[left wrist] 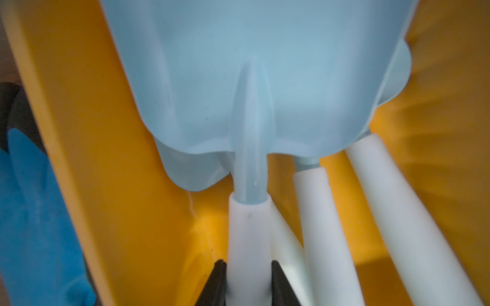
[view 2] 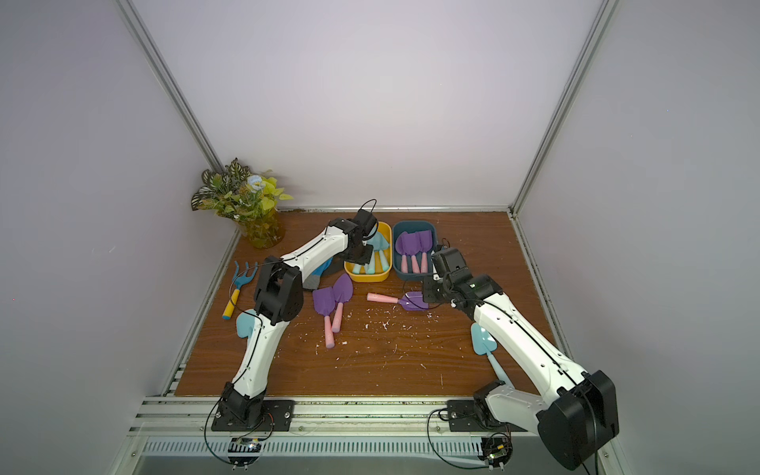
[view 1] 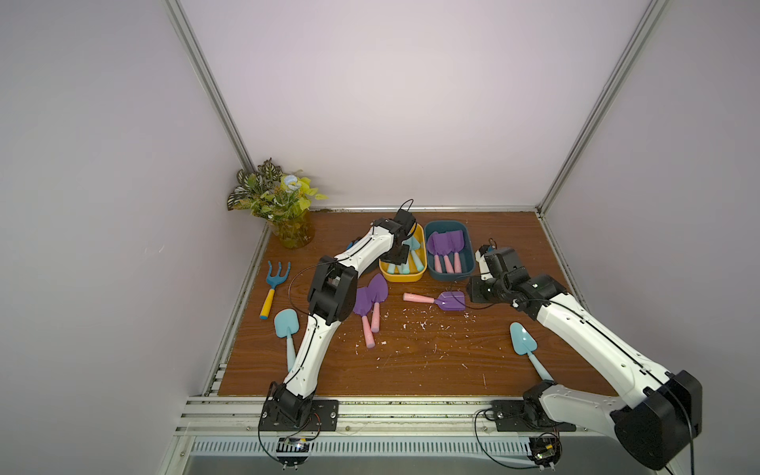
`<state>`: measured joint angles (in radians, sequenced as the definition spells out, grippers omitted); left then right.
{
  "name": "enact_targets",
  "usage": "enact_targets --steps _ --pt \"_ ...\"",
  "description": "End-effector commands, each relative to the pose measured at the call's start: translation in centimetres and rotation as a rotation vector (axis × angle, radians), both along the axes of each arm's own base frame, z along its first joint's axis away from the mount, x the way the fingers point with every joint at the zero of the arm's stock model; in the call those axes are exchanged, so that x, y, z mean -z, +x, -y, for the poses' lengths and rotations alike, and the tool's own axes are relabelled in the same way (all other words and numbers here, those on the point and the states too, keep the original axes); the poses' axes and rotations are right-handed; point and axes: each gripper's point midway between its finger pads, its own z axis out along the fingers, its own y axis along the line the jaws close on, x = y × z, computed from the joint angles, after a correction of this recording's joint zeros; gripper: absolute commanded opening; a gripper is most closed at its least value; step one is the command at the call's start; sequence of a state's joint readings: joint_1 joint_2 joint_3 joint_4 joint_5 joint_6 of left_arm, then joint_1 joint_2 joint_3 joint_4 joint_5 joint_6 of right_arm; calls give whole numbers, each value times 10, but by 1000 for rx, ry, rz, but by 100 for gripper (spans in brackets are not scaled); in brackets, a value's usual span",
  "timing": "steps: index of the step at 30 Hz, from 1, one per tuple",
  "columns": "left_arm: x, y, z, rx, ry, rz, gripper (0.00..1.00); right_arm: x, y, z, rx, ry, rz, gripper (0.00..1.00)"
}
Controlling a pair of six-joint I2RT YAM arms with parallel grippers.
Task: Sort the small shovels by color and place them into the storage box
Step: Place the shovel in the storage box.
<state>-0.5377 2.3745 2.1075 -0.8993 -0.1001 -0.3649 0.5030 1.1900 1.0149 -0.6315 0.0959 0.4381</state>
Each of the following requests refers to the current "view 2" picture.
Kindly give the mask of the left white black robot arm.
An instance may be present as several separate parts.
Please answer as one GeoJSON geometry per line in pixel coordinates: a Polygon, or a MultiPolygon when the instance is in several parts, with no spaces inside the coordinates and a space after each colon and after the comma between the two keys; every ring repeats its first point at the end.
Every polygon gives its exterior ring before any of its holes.
{"type": "Polygon", "coordinates": [[[368,241],[378,220],[360,209],[349,219],[336,218],[314,239],[281,257],[270,256],[260,267],[255,307],[237,319],[239,337],[247,340],[239,371],[225,384],[215,417],[251,428],[263,414],[268,376],[279,342],[304,306],[304,280],[327,260],[368,263],[368,241]]]}

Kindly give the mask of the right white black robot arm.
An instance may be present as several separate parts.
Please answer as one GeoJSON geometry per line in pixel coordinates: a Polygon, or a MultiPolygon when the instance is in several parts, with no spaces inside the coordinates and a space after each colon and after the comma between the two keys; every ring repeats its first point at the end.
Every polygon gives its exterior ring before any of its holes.
{"type": "Polygon", "coordinates": [[[446,247],[431,257],[423,295],[463,312],[524,370],[530,394],[508,384],[487,386],[487,417],[538,435],[554,459],[579,468],[619,434],[617,388],[605,372],[591,373],[545,338],[489,275],[471,273],[462,253],[446,247]]]}

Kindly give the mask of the purple pointed shovel top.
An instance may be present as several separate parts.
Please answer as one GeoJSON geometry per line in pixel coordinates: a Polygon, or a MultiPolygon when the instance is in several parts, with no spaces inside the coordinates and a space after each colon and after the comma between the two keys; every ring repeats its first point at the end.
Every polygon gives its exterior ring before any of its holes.
{"type": "Polygon", "coordinates": [[[401,258],[400,269],[402,273],[408,273],[410,271],[407,247],[406,247],[409,236],[410,235],[407,232],[402,232],[397,237],[396,243],[395,243],[396,253],[398,253],[398,255],[400,255],[400,258],[401,258]]]}

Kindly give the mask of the yellow plastic storage box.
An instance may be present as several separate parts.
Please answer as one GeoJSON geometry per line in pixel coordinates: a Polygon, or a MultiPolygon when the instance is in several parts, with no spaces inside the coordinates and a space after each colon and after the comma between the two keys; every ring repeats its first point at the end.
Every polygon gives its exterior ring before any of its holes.
{"type": "Polygon", "coordinates": [[[391,263],[392,263],[392,249],[391,249],[391,243],[390,243],[391,237],[392,237],[392,230],[391,230],[391,227],[387,223],[379,222],[378,225],[377,225],[377,231],[376,232],[382,233],[386,237],[386,239],[387,239],[387,241],[389,243],[389,249],[387,249],[387,251],[385,251],[385,253],[386,253],[386,257],[388,259],[388,262],[390,264],[390,268],[386,272],[382,271],[379,253],[377,253],[377,255],[376,255],[376,269],[375,269],[375,273],[373,275],[367,275],[365,273],[364,266],[366,264],[362,264],[362,271],[361,271],[360,274],[355,274],[353,272],[353,267],[354,267],[355,264],[354,263],[346,262],[344,264],[344,270],[348,273],[348,275],[350,276],[350,278],[354,282],[359,282],[359,283],[382,282],[382,281],[386,280],[387,277],[390,274],[391,263]]]}

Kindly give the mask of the teal shovel sideways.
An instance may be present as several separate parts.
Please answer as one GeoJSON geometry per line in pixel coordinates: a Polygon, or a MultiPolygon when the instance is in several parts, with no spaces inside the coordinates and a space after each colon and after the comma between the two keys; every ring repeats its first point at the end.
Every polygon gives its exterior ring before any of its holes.
{"type": "Polygon", "coordinates": [[[383,272],[388,271],[389,268],[390,268],[390,264],[388,262],[388,259],[387,259],[386,253],[385,253],[385,251],[387,251],[387,249],[389,249],[389,243],[388,243],[386,237],[382,233],[380,233],[378,235],[378,237],[377,237],[376,251],[379,253],[381,267],[382,267],[382,271],[383,272]]]}

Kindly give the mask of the teal plastic storage box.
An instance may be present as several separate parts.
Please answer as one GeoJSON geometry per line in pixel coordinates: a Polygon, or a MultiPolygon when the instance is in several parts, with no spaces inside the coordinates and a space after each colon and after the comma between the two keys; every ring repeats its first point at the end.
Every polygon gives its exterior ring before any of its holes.
{"type": "MultiPolygon", "coordinates": [[[[430,277],[433,275],[433,262],[431,261],[431,255],[435,252],[435,247],[439,244],[439,241],[437,240],[437,231],[435,230],[435,226],[432,223],[427,222],[427,221],[401,221],[393,226],[392,236],[393,236],[393,241],[391,243],[392,263],[393,263],[393,268],[397,272],[400,279],[404,281],[422,281],[424,278],[430,277]],[[400,255],[396,253],[396,249],[395,249],[395,243],[396,243],[397,237],[402,232],[407,232],[409,234],[409,233],[419,233],[425,230],[431,230],[431,232],[433,233],[433,248],[429,251],[429,272],[428,273],[420,272],[419,274],[413,273],[411,259],[408,255],[410,271],[408,273],[402,273],[400,269],[401,258],[400,258],[400,255]]],[[[420,265],[421,265],[421,257],[422,257],[422,253],[420,250],[417,254],[417,259],[420,265]]]]}

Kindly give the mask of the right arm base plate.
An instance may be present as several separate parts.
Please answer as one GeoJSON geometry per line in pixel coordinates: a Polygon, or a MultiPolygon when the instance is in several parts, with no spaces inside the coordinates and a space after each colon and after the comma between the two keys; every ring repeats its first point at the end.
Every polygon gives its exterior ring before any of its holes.
{"type": "Polygon", "coordinates": [[[483,402],[472,399],[447,400],[443,413],[445,413],[445,419],[451,431],[488,431],[489,433],[518,431],[524,433],[522,427],[497,421],[483,402]]]}

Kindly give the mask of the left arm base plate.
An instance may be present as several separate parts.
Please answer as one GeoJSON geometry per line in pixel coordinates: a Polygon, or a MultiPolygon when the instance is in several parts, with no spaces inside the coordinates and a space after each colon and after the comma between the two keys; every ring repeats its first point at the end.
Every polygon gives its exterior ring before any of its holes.
{"type": "Polygon", "coordinates": [[[223,400],[212,415],[211,431],[289,431],[294,406],[292,400],[223,400]]]}

